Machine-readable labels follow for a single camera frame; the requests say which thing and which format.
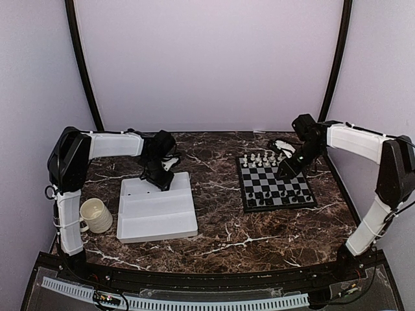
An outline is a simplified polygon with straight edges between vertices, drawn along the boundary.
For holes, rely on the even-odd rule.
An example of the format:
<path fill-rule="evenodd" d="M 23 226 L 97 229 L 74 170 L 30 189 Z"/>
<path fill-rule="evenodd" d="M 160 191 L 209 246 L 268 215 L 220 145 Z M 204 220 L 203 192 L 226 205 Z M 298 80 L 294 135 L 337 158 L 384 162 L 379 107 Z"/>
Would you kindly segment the tall black piece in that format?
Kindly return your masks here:
<path fill-rule="evenodd" d="M 255 193 L 255 198 L 257 200 L 258 206 L 264 205 L 264 196 L 262 192 Z"/>

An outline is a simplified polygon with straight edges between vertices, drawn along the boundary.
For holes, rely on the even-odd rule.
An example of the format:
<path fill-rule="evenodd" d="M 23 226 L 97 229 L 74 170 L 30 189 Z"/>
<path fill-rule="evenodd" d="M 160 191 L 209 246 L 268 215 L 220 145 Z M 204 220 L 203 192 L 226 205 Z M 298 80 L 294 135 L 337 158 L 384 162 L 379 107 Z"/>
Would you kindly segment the white plastic tray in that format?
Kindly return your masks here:
<path fill-rule="evenodd" d="M 197 234 L 188 172 L 176 173 L 168 191 L 139 178 L 122 180 L 117 219 L 120 242 L 153 242 Z"/>

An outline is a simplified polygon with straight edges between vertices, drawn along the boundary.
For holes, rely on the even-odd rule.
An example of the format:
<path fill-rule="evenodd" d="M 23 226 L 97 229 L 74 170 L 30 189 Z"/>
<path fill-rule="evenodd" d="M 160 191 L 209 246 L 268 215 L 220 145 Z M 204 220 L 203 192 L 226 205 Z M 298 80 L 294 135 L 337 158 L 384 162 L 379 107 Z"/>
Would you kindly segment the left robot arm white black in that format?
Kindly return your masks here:
<path fill-rule="evenodd" d="M 89 165 L 95 158 L 136 157 L 143 171 L 140 178 L 161 191 L 168 191 L 174 177 L 171 168 L 180 162 L 176 141 L 165 130 L 154 135 L 134 130 L 121 132 L 82 131 L 65 128 L 47 161 L 57 221 L 59 245 L 63 255 L 83 253 L 80 232 L 80 196 Z"/>

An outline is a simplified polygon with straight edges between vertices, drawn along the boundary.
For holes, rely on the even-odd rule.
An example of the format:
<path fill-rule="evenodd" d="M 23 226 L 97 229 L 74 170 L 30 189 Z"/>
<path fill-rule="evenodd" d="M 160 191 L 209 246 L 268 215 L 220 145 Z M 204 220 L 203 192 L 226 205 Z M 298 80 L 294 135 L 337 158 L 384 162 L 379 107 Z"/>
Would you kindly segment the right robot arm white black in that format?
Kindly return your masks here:
<path fill-rule="evenodd" d="M 408 202 L 414 192 L 414 143 L 405 135 L 379 133 L 348 122 L 318 122 L 308 113 L 297 116 L 292 127 L 302 144 L 278 165 L 277 179 L 299 176 L 332 149 L 357 160 L 353 174 L 368 177 L 375 187 L 373 198 L 367 200 L 370 206 L 343 245 L 348 255 L 362 255 L 403 211 L 414 206 Z"/>

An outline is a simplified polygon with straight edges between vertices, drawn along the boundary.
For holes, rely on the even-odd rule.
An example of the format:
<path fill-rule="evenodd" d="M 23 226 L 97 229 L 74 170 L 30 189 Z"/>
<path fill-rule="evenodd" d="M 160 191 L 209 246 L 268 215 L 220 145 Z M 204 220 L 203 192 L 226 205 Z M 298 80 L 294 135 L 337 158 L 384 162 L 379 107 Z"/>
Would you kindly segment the black grey chessboard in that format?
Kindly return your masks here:
<path fill-rule="evenodd" d="M 276 179 L 276 172 L 278 168 L 242 168 L 238 162 L 238 159 L 242 156 L 235 158 L 236 169 L 239 177 L 239 185 L 241 188 L 241 198 L 243 203 L 243 211 L 245 213 L 259 213 L 265 211 L 276 211 L 279 209 L 314 209 L 317 207 L 317 200 L 310 187 L 307 178 L 301 173 L 294 179 Z M 285 197 L 289 197 L 290 203 L 283 204 L 280 196 L 281 191 L 286 192 Z M 302 191 L 301 196 L 297 196 L 296 192 Z M 273 200 L 273 205 L 266 205 L 265 192 L 270 192 L 270 197 Z M 248 194 L 254 193 L 253 198 L 249 198 Z M 258 206 L 255 198 L 255 193 L 262 192 L 264 196 L 264 205 Z M 298 201 L 293 202 L 292 197 L 297 196 Z M 306 201 L 305 197 L 310 196 L 311 200 Z M 248 200 L 256 200 L 255 207 L 248 206 Z"/>

